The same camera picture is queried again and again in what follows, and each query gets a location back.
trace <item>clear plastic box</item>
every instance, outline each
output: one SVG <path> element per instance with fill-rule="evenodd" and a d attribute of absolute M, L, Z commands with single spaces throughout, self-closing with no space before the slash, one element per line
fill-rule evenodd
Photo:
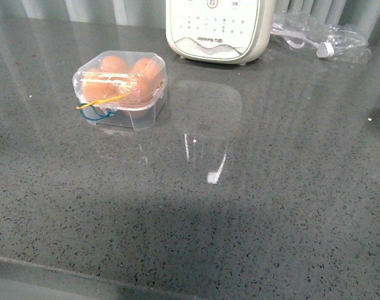
<path fill-rule="evenodd" d="M 106 51 L 80 67 L 72 83 L 89 123 L 145 129 L 168 93 L 165 62 L 151 52 Z"/>

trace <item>button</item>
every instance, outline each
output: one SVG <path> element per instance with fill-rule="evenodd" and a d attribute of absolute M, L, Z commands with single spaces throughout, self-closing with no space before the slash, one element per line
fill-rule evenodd
<path fill-rule="evenodd" d="M 230 1 L 230 7 L 232 9 L 237 9 L 237 8 L 239 8 L 239 6 L 240 6 L 240 0 L 237 0 L 237 1 L 231 0 Z"/>
<path fill-rule="evenodd" d="M 218 5 L 218 0 L 207 0 L 207 5 L 209 8 L 215 8 Z"/>

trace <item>quartz countertop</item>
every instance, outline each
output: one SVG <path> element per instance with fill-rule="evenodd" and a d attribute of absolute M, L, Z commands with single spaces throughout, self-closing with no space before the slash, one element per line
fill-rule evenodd
<path fill-rule="evenodd" d="M 154 127 L 93 126 L 72 76 L 154 52 Z M 163 29 L 0 17 L 0 257 L 201 299 L 380 299 L 380 48 L 179 59 Z"/>

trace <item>egg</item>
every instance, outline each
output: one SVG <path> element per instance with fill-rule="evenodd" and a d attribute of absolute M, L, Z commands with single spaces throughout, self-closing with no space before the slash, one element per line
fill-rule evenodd
<path fill-rule="evenodd" d="M 132 81 L 128 99 L 136 104 L 144 101 L 148 101 L 153 96 L 153 90 L 151 88 L 150 81 L 141 76 L 136 76 L 136 78 Z"/>
<path fill-rule="evenodd" d="M 105 57 L 100 64 L 100 69 L 109 73 L 123 73 L 130 72 L 130 67 L 126 62 L 116 55 L 109 55 Z"/>
<path fill-rule="evenodd" d="M 131 72 L 143 75 L 153 84 L 158 85 L 162 81 L 161 71 L 161 67 L 155 60 L 144 57 L 134 64 Z"/>
<path fill-rule="evenodd" d="M 116 97 L 117 92 L 110 84 L 103 83 L 99 78 L 100 69 L 91 69 L 84 73 L 82 82 L 82 95 L 92 100 Z"/>

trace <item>kitchen countertop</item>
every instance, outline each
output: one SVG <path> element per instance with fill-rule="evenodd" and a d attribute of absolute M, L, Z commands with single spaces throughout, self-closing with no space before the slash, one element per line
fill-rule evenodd
<path fill-rule="evenodd" d="M 166 62 L 143 131 L 75 110 L 106 50 Z M 245 67 L 162 29 L 0 17 L 0 257 L 201 299 L 380 299 L 380 48 Z"/>

